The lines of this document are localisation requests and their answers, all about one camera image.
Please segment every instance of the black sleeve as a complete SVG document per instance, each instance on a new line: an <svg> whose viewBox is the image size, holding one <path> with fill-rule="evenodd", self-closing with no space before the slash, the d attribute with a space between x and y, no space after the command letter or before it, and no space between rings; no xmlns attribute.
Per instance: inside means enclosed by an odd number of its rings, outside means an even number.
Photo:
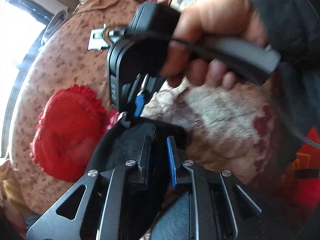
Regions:
<svg viewBox="0 0 320 240"><path fill-rule="evenodd" d="M251 0L266 26L271 46L289 60L314 60L320 51L320 0Z"/></svg>

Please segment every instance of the red ruffle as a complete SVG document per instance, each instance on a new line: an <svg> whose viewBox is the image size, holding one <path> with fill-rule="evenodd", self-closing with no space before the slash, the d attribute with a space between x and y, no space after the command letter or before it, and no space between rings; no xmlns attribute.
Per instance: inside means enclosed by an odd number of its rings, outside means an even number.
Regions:
<svg viewBox="0 0 320 240"><path fill-rule="evenodd" d="M89 87L73 85L59 90L39 116L30 156L54 178L76 182L116 115L112 111L107 116Z"/></svg>

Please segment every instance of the window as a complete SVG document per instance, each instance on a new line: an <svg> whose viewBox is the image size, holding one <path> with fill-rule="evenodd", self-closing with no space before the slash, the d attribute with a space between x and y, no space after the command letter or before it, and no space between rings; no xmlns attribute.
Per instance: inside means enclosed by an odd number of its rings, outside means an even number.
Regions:
<svg viewBox="0 0 320 240"><path fill-rule="evenodd" d="M31 0L2 3L0 15L0 131L3 157L8 147L14 105L53 15Z"/></svg>

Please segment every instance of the hand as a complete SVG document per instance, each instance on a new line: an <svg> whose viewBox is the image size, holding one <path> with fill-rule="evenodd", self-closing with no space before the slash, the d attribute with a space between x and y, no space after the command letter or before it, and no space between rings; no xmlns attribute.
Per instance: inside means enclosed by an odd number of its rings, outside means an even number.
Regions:
<svg viewBox="0 0 320 240"><path fill-rule="evenodd" d="M196 42L205 33L234 35L260 46L267 43L263 22L250 0L199 0L181 13L173 37ZM161 75L172 87L179 86L185 75L196 86L206 82L230 90L237 83L235 73L228 72L219 60L209 64L203 59L189 62L188 49L176 42L169 44Z"/></svg>

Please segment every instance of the bright light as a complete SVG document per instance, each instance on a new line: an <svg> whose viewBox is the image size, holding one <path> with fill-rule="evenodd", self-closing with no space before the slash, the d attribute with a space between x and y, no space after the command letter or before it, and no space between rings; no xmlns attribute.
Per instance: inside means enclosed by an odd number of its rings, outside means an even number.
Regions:
<svg viewBox="0 0 320 240"><path fill-rule="evenodd" d="M16 67L44 28L44 24L27 12L10 3L0 3L0 136L10 93L19 73Z"/></svg>

